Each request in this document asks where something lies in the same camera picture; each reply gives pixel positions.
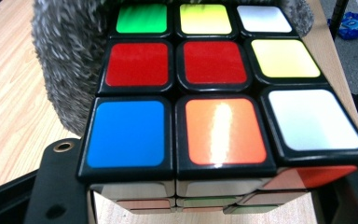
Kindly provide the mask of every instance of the orange sticker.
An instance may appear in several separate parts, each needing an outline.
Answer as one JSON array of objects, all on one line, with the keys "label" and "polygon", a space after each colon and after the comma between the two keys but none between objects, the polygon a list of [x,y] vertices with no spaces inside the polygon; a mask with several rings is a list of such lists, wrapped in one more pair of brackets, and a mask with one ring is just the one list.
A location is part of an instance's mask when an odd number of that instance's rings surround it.
[{"label": "orange sticker", "polygon": [[263,189],[313,189],[357,170],[354,165],[295,167],[280,172]]},{"label": "orange sticker", "polygon": [[200,99],[186,104],[190,159],[199,165],[261,163],[267,151],[247,99]]}]

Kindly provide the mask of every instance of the metal screw hole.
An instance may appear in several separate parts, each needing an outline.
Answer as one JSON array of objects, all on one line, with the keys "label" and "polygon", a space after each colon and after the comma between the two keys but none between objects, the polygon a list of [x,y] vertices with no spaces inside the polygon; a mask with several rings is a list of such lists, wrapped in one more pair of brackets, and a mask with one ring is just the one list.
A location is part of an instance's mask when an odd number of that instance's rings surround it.
[{"label": "metal screw hole", "polygon": [[72,149],[75,146],[72,142],[63,142],[53,148],[55,152],[65,152]]},{"label": "metal screw hole", "polygon": [[54,204],[46,212],[48,219],[55,219],[61,217],[66,212],[66,208],[62,204]]}]

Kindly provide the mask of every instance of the black metal bracket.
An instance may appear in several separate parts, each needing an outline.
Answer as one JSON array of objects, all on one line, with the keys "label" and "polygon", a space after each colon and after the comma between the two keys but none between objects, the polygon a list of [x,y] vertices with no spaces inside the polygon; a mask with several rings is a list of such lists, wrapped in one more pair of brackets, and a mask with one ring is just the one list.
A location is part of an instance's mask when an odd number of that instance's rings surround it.
[{"label": "black metal bracket", "polygon": [[330,21],[330,34],[333,37],[333,40],[336,39],[339,26],[341,25],[342,18],[345,14],[345,9],[347,8],[349,0],[337,0],[336,6],[334,7],[333,16]]},{"label": "black metal bracket", "polygon": [[0,187],[0,223],[96,223],[93,192],[76,179],[80,140],[45,149],[38,171]]}]

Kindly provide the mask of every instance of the green sticker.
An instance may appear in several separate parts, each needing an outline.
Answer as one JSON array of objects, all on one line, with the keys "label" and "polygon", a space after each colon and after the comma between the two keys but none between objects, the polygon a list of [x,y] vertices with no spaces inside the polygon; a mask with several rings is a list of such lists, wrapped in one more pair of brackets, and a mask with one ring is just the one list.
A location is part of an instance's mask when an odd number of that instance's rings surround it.
[{"label": "green sticker", "polygon": [[191,198],[184,200],[184,207],[214,207],[233,204],[238,199],[236,197],[224,198]]},{"label": "green sticker", "polygon": [[278,205],[256,205],[256,206],[238,206],[231,214],[259,214],[267,213],[277,208]]},{"label": "green sticker", "polygon": [[157,34],[167,30],[167,6],[163,4],[127,5],[121,7],[117,19],[121,34]]}]

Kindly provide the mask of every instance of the fluffy gray fabric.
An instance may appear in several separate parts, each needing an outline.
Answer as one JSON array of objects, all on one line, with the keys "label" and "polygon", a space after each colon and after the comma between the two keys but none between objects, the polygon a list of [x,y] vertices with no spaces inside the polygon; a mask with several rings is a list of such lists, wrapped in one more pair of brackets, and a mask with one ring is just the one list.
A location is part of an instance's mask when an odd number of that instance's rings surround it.
[{"label": "fluffy gray fabric", "polygon": [[[35,0],[34,45],[42,65],[48,99],[62,125],[83,135],[106,45],[109,8],[104,0]],[[242,0],[271,4],[271,0]],[[305,0],[278,4],[301,35],[313,24]]]}]

